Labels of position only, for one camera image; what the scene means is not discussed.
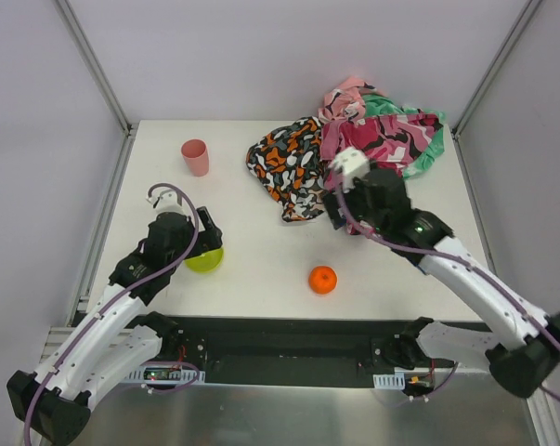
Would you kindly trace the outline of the black orange camouflage cloth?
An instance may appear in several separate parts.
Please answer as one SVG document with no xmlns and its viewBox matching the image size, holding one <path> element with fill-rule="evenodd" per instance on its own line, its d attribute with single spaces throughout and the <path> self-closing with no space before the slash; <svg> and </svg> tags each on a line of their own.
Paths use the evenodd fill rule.
<svg viewBox="0 0 560 446">
<path fill-rule="evenodd" d="M 311 220 L 324 212 L 320 145 L 321 123 L 308 116 L 272 130 L 247 151 L 248 171 L 281 205 L 286 223 Z"/>
</svg>

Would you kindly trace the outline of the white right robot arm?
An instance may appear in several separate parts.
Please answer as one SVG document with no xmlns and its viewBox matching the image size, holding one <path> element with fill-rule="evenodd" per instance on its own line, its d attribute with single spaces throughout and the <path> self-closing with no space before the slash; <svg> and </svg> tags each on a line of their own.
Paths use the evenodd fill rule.
<svg viewBox="0 0 560 446">
<path fill-rule="evenodd" d="M 406 370 L 429 360 L 463 364 L 489 373 L 520 399 L 541 389 L 560 363 L 560 312 L 532 305 L 483 267 L 441 218 L 412 206 L 394 171 L 335 167 L 331 177 L 323 202 L 336 228 L 349 225 L 405 258 L 488 327 L 479 332 L 420 317 L 382 345 L 384 361 Z"/>
</svg>

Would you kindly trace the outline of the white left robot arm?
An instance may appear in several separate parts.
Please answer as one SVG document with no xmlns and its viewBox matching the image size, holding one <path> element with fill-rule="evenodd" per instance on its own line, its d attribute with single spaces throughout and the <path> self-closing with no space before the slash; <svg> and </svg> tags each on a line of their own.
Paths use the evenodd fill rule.
<svg viewBox="0 0 560 446">
<path fill-rule="evenodd" d="M 24 424 L 25 444 L 33 433 L 54 445 L 71 444 L 98 403 L 142 363 L 181 358 L 178 325 L 147 307 L 180 262 L 221 245 L 222 231 L 204 206 L 192 216 L 179 209 L 156 216 L 67 340 L 34 372 L 9 378 L 7 393 Z"/>
</svg>

